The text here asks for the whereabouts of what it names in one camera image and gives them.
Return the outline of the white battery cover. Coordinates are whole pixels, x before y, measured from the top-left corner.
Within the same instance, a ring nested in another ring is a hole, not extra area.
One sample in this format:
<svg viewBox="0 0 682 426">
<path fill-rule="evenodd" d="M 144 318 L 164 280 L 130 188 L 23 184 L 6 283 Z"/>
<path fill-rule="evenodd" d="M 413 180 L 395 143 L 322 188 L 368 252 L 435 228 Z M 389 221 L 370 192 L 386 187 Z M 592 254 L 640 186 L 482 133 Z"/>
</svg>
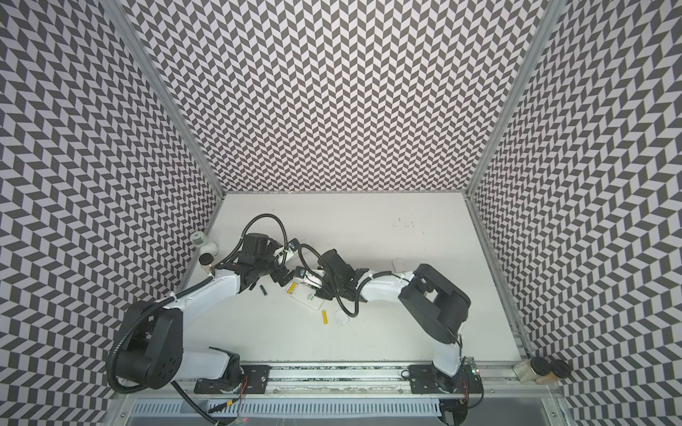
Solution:
<svg viewBox="0 0 682 426">
<path fill-rule="evenodd" d="M 403 273 L 406 271 L 406 266 L 401 258 L 396 258 L 392 260 L 393 271 L 396 273 Z"/>
</svg>

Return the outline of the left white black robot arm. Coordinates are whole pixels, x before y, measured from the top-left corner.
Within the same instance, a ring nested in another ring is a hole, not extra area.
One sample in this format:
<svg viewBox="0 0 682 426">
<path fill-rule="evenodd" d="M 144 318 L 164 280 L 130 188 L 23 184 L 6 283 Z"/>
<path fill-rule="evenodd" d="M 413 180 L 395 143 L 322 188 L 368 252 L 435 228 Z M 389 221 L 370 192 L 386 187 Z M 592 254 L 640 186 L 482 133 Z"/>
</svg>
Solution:
<svg viewBox="0 0 682 426">
<path fill-rule="evenodd" d="M 157 301 L 138 301 L 124 314 L 106 361 L 109 387 L 120 394 L 161 389 L 179 381 L 209 381 L 218 392 L 243 386 L 245 374 L 233 351 L 211 346 L 187 348 L 188 327 L 221 302 L 256 287 L 269 276 L 280 282 L 300 242 L 277 241 L 244 229 L 233 250 L 209 265 L 202 282 Z"/>
</svg>

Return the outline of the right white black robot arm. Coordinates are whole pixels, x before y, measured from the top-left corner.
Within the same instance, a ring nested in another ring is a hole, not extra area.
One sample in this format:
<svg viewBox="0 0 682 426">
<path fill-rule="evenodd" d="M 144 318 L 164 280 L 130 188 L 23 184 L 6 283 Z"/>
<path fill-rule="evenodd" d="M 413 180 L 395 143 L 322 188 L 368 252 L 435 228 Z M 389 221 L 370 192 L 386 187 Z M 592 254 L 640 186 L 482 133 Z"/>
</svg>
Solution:
<svg viewBox="0 0 682 426">
<path fill-rule="evenodd" d="M 349 319 L 362 303 L 402 305 L 433 343 L 431 374 L 441 392 L 456 390 L 456 376 L 465 364 L 461 329 L 468 320 L 471 298 L 429 264 L 407 273 L 353 269 L 335 250 L 320 254 L 302 243 L 298 256 L 305 276 L 314 277 Z"/>
</svg>

